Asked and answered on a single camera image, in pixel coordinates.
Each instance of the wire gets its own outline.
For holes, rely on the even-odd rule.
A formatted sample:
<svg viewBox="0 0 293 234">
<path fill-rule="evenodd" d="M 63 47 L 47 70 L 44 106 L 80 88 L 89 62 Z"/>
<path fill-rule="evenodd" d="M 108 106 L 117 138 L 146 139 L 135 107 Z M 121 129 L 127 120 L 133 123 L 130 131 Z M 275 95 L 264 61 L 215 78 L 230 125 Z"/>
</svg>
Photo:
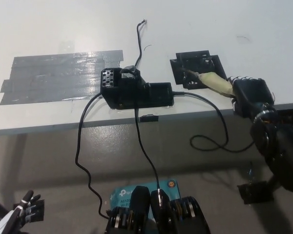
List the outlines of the wire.
<svg viewBox="0 0 293 234">
<path fill-rule="evenodd" d="M 104 214 L 101 213 L 101 207 L 102 207 L 102 197 L 100 196 L 100 194 L 95 191 L 92 187 L 91 187 L 91 174 L 90 172 L 84 167 L 82 166 L 79 162 L 78 162 L 78 158 L 79 158 L 79 152 L 80 152 L 80 142 L 81 142 L 81 136 L 82 136 L 82 128 L 83 128 L 83 123 L 84 123 L 84 117 L 87 113 L 87 110 L 89 108 L 89 106 L 91 105 L 91 103 L 93 103 L 93 101 L 98 98 L 101 95 L 101 93 L 96 94 L 86 105 L 86 107 L 84 108 L 84 111 L 82 113 L 82 116 L 80 118 L 79 121 L 79 126 L 78 126 L 78 137 L 77 137 L 77 151 L 76 151 L 76 156 L 75 156 L 75 164 L 82 169 L 84 172 L 87 173 L 88 175 L 88 188 L 99 198 L 100 200 L 100 205 L 99 205 L 99 215 L 102 216 L 103 218 L 108 219 L 107 216 L 105 216 Z"/>
<path fill-rule="evenodd" d="M 138 46 L 139 46 L 139 57 L 135 63 L 135 67 L 137 68 L 137 66 L 139 65 L 140 63 L 140 60 L 142 58 L 142 49 L 141 49 L 141 37 L 140 37 L 140 33 L 139 33 L 139 27 L 141 25 L 144 25 L 144 23 L 146 23 L 146 20 L 144 19 L 141 23 L 138 23 L 137 25 L 137 36 L 138 36 Z M 140 147 L 141 147 L 141 150 L 142 152 L 144 153 L 145 157 L 147 158 L 148 162 L 151 164 L 151 167 L 154 171 L 154 174 L 155 174 L 155 177 L 156 177 L 156 187 L 157 189 L 160 189 L 160 182 L 159 182 L 159 179 L 158 179 L 158 175 L 157 175 L 157 171 L 155 169 L 155 166 L 154 164 L 152 163 L 151 159 L 148 157 L 144 147 L 143 147 L 143 144 L 141 142 L 141 136 L 140 136 L 140 130 L 139 130 L 139 124 L 138 124 L 138 110 L 139 110 L 139 107 L 138 107 L 138 104 L 137 102 L 135 101 L 134 103 L 134 110 L 135 110 L 135 122 L 136 122 L 136 128 L 137 128 L 137 134 L 138 134 L 138 140 L 139 140 L 139 144 L 140 144 Z"/>
<path fill-rule="evenodd" d="M 142 48 L 141 48 L 141 37 L 140 37 L 140 33 L 139 33 L 139 27 L 140 25 L 144 24 L 146 22 L 146 20 L 144 19 L 141 23 L 138 23 L 137 25 L 137 35 L 138 35 L 138 45 L 139 45 L 139 57 L 137 58 L 137 61 L 135 63 L 135 67 L 137 68 L 139 63 L 140 63 L 140 60 L 141 60 L 141 57 L 142 57 Z"/>
<path fill-rule="evenodd" d="M 222 115 L 222 113 L 220 112 L 220 110 L 218 109 L 217 106 L 215 106 L 214 103 L 212 103 L 211 101 L 209 101 L 208 99 L 200 96 L 200 95 L 197 95 L 197 94 L 193 94 L 193 93 L 187 93 L 187 92 L 173 92 L 173 95 L 174 96 L 191 96 L 191 97 L 196 97 L 206 103 L 208 103 L 209 105 L 211 105 L 217 112 L 217 114 L 219 115 L 222 123 L 223 123 L 223 126 L 224 126 L 224 130 L 225 130 L 225 143 L 223 144 L 218 144 L 215 140 L 211 139 L 210 137 L 208 136 L 205 136 L 205 135 L 194 135 L 190 138 L 190 146 L 196 150 L 199 150 L 199 151 L 205 151 L 205 152 L 209 152 L 209 151 L 215 151 L 215 150 L 218 150 L 218 149 L 222 149 L 224 151 L 227 151 L 227 152 L 230 152 L 230 153 L 241 153 L 241 152 L 244 152 L 246 150 L 248 150 L 253 144 L 254 144 L 254 141 L 249 144 L 248 146 L 244 147 L 243 149 L 240 149 L 240 150 L 230 150 L 228 148 L 226 148 L 227 144 L 229 143 L 229 134 L 228 134 L 228 129 L 227 129 L 227 125 L 226 125 L 226 122 L 225 122 L 225 119 Z M 217 147 L 215 148 L 211 148 L 211 149 L 202 149 L 202 148 L 198 148 L 196 147 L 194 144 L 193 144 L 193 140 L 198 138 L 198 137 L 201 137 L 201 138 L 204 138 L 206 140 L 209 140 L 211 141 L 213 144 L 215 144 Z"/>
<path fill-rule="evenodd" d="M 157 189 L 159 189 L 160 188 L 160 183 L 159 183 L 157 171 L 156 171 L 155 166 L 152 163 L 151 159 L 147 156 L 147 153 L 146 153 L 146 151 L 145 151 L 145 149 L 144 149 L 144 147 L 142 145 L 142 142 L 141 142 L 141 136 L 140 136 L 140 130 L 139 130 L 139 124 L 138 124 L 138 108 L 135 108 L 135 122 L 136 122 L 137 134 L 138 134 L 138 140 L 139 140 L 140 147 L 142 149 L 142 152 L 146 156 L 148 162 L 151 164 L 151 167 L 152 167 L 152 169 L 154 171 L 154 174 L 155 174 L 155 177 L 156 177 L 156 186 L 157 186 Z"/>
</svg>

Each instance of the black electronic device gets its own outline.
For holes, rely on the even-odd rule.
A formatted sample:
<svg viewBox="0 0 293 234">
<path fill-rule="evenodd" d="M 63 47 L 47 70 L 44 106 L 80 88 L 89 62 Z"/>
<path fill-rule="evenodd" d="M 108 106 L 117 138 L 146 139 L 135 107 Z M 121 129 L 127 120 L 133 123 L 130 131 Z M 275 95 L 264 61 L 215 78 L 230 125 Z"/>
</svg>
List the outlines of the black electronic device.
<svg viewBox="0 0 293 234">
<path fill-rule="evenodd" d="M 171 83 L 147 83 L 134 66 L 101 71 L 101 94 L 111 109 L 134 109 L 174 104 Z"/>
<path fill-rule="evenodd" d="M 176 84 L 182 84 L 185 89 L 205 89 L 207 86 L 184 69 L 198 73 L 215 72 L 221 78 L 227 78 L 219 56 L 210 55 L 208 50 L 176 53 L 176 58 L 170 60 L 172 72 Z"/>
</svg>

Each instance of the gray duct tape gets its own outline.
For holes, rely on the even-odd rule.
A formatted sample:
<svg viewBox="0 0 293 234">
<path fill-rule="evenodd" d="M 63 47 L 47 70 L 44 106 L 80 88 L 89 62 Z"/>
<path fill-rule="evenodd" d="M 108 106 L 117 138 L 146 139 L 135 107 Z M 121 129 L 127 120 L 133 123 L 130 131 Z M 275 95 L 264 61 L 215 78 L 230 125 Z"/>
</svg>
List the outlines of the gray duct tape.
<svg viewBox="0 0 293 234">
<path fill-rule="evenodd" d="M 100 91 L 101 71 L 120 61 L 121 50 L 14 58 L 0 105 L 90 99 Z"/>
</svg>

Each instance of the robotic hand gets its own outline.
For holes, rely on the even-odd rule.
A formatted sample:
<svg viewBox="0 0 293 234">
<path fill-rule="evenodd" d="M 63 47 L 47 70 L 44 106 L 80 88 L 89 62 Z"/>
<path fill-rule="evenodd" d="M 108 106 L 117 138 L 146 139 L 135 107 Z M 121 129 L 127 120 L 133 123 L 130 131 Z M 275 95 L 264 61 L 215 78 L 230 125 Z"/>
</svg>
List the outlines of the robotic hand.
<svg viewBox="0 0 293 234">
<path fill-rule="evenodd" d="M 271 181 L 293 192 L 293 126 L 284 123 L 274 109 L 274 100 L 264 80 L 237 77 L 228 81 L 235 95 L 232 99 L 235 113 L 253 122 L 250 134 L 273 173 Z"/>
<path fill-rule="evenodd" d="M 24 234 L 20 229 L 26 223 L 43 221 L 44 200 L 40 195 L 34 196 L 32 190 L 28 191 L 14 210 L 7 210 L 0 204 L 0 213 L 7 213 L 0 221 L 0 234 Z"/>
</svg>

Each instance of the white table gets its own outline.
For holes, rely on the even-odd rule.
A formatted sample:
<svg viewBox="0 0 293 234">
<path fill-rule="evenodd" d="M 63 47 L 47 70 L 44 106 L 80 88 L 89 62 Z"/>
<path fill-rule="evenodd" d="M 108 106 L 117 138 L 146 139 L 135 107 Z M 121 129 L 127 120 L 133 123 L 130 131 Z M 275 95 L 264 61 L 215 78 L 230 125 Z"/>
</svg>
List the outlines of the white table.
<svg viewBox="0 0 293 234">
<path fill-rule="evenodd" d="M 209 50 L 219 55 L 227 76 L 266 80 L 279 109 L 293 108 L 293 0 L 0 0 L 0 89 L 14 57 L 74 51 L 123 50 L 121 66 L 139 52 L 136 25 L 143 18 L 139 69 L 147 82 L 176 85 L 170 59 L 177 52 Z M 208 89 L 193 90 L 231 110 L 231 103 Z M 0 106 L 0 134 L 72 129 L 88 100 Z M 207 104 L 177 97 L 171 108 L 141 109 L 139 115 L 168 118 L 214 113 Z M 133 110 L 111 110 L 103 99 L 86 117 L 87 126 L 132 123 Z"/>
</svg>

